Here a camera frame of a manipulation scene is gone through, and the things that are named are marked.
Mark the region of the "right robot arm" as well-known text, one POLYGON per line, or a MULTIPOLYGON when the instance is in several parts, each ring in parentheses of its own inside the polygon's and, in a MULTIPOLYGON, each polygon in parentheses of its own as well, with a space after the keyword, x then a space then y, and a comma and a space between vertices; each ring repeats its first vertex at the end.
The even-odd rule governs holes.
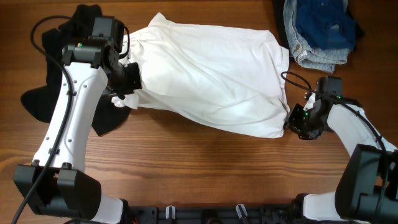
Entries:
POLYGON ((344 97, 342 80, 321 77, 316 88, 302 86, 307 104, 295 105, 285 127, 303 140, 335 133, 349 162, 335 191, 302 194, 297 206, 306 221, 397 223, 397 147, 367 119, 357 100, 344 97))

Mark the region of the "white t-shirt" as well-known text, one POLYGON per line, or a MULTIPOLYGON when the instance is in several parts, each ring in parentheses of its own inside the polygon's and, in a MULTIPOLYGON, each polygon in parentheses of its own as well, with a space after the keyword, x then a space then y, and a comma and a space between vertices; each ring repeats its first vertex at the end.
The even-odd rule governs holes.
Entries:
POLYGON ((289 113, 289 51, 268 30, 179 24, 156 14, 125 38, 142 88, 118 108, 169 110, 205 126, 279 138, 289 113))

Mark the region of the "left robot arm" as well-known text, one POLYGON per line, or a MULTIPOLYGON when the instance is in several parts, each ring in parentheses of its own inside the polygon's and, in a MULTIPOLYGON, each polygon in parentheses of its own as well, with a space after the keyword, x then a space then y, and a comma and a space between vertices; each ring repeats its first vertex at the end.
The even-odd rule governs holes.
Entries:
POLYGON ((137 223, 127 201, 103 194, 101 184, 85 173, 86 145, 100 98, 142 88, 138 65, 127 62, 129 44, 127 27, 101 16, 91 35, 63 48, 56 61, 62 85, 48 131, 31 164, 17 166, 14 173, 23 207, 73 222, 137 223))

